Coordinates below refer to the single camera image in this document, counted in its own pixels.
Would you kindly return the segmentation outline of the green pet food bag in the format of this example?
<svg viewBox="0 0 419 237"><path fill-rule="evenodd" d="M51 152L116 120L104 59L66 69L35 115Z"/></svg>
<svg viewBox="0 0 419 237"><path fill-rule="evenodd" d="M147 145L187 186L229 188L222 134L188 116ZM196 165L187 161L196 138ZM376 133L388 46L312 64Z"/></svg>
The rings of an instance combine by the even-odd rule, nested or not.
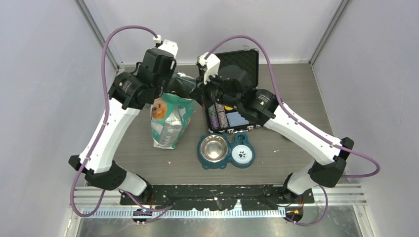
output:
<svg viewBox="0 0 419 237"><path fill-rule="evenodd" d="M189 97L189 93L195 85L195 78L175 71L167 91L154 100L150 117L155 148L175 149L194 111L195 101Z"/></svg>

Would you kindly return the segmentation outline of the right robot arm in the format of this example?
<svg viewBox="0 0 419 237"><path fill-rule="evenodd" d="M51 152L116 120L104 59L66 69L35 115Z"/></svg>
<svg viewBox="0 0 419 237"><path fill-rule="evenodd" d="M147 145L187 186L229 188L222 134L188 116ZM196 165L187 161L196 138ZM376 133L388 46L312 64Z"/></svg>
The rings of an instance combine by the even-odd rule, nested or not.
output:
<svg viewBox="0 0 419 237"><path fill-rule="evenodd" d="M333 188L343 177L348 149L354 142L326 134L292 111L277 98L277 94L252 85L248 73L230 65L208 76L199 66L198 101L205 107L220 104L233 108L239 116L273 130L308 152L313 161L298 172L287 176L281 194L287 202L296 202L308 189L315 186Z"/></svg>

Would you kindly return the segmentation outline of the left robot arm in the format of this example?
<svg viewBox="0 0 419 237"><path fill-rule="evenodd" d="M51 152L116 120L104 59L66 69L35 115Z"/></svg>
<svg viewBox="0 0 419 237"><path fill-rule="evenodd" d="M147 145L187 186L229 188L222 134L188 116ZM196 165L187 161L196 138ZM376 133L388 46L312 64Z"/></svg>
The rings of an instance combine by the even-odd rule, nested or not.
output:
<svg viewBox="0 0 419 237"><path fill-rule="evenodd" d="M80 155L69 158L75 170L85 165L82 173L92 186L129 192L139 204L151 200L148 183L120 167L114 155L134 118L163 93L174 73L177 52L177 46L148 49L133 73L119 73L113 80L106 96L108 107L93 137Z"/></svg>

